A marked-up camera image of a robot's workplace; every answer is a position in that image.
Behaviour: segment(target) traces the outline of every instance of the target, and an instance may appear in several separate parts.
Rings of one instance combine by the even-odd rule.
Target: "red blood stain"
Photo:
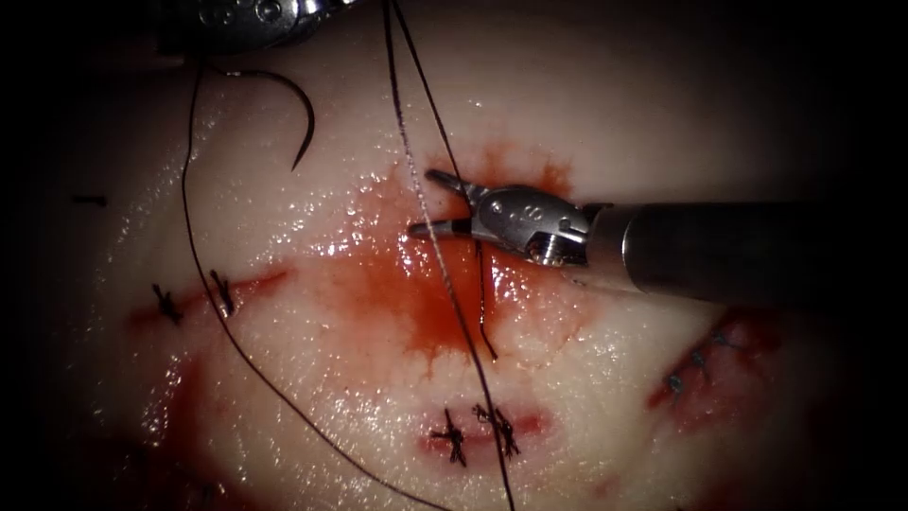
[[[615,474],[603,477],[593,485],[592,497],[596,501],[609,499],[620,491],[620,478]]]
[[[163,430],[148,438],[84,440],[79,446],[79,491],[94,508],[254,510],[199,449],[199,409],[205,399],[201,364],[186,360],[162,387],[172,392],[158,407]]]
[[[779,346],[772,314],[730,310],[668,368],[648,396],[646,407],[670,407],[670,418],[679,432],[695,432],[717,423],[756,426],[768,411],[774,378],[769,356]],[[697,357],[703,366],[698,365]],[[668,384],[672,377],[680,382],[680,393]]]
[[[479,168],[463,170],[462,176],[489,186],[532,185],[559,196],[569,193],[568,166],[547,162],[532,172],[532,177],[516,178],[516,173],[503,164],[509,148],[506,143],[487,146],[483,152],[484,163]],[[442,158],[431,160],[438,164],[432,167],[450,171]],[[405,236],[408,225],[423,218],[416,196],[409,189],[409,177],[394,174],[395,170],[389,179],[373,180],[358,188],[347,204],[333,204],[338,209],[335,218],[344,218],[342,228],[318,240],[314,248],[302,250],[305,254],[299,259],[234,284],[231,293],[236,300],[237,316],[244,302],[267,297],[286,285],[299,285],[315,291],[318,296],[315,314],[320,319],[335,318],[323,339],[334,345],[345,344],[344,353],[367,357],[371,349],[387,349],[392,326],[400,331],[394,342],[403,354],[418,353],[429,362],[445,352],[466,354],[468,345],[463,329],[432,246]],[[425,188],[434,186],[423,182]],[[441,197],[440,203],[432,205],[435,218],[468,215],[463,198],[454,193]],[[351,208],[356,214],[350,214]],[[505,321],[518,321],[522,331],[538,333],[545,342],[558,346],[587,325],[593,313],[602,314],[602,304],[583,299],[582,290],[568,286],[558,272],[488,246],[483,251],[484,289],[480,289],[479,261],[473,241],[441,242],[452,290],[470,338],[484,361],[491,359],[480,332],[483,291],[485,332],[492,345],[496,343],[492,338]],[[567,291],[553,293],[558,286]],[[191,316],[208,307],[204,303],[207,299],[204,292],[195,291],[183,293],[174,301],[179,312]],[[554,307],[552,300],[556,300],[555,306],[563,306]],[[136,330],[150,322],[169,321],[153,305],[131,314],[128,325]],[[502,357],[510,354],[506,347],[495,349]]]
[[[549,166],[522,184],[565,193],[566,171],[564,167]],[[495,167],[465,172],[463,177],[484,185],[512,183]],[[319,272],[324,275],[321,281],[317,275],[311,275],[308,280],[321,283],[319,295],[325,307],[341,312],[348,319],[338,325],[337,337],[344,341],[352,340],[362,348],[377,337],[376,331],[381,330],[379,321],[393,318],[406,331],[400,340],[405,353],[419,352],[430,361],[444,352],[466,353],[463,330],[430,243],[401,236],[410,223],[421,221],[417,203],[405,184],[395,179],[383,181],[360,197],[357,200],[360,207],[380,218],[380,225],[363,230],[362,242],[348,249],[345,256],[320,263]],[[442,201],[437,218],[468,216],[465,203],[455,194],[445,195]],[[474,243],[468,239],[449,239],[440,244],[470,337],[480,349],[480,355],[490,361],[480,334],[483,290]],[[522,309],[531,307],[533,301],[541,301],[542,290],[551,289],[562,279],[557,272],[490,247],[483,247],[483,251],[486,333],[494,336],[503,319],[514,318]],[[573,318],[576,323],[570,329],[553,332],[552,337],[557,338],[553,340],[563,341],[585,323],[587,314],[578,310]],[[545,318],[546,314],[540,310],[527,321],[541,322]],[[376,322],[375,328],[369,327],[372,321]]]

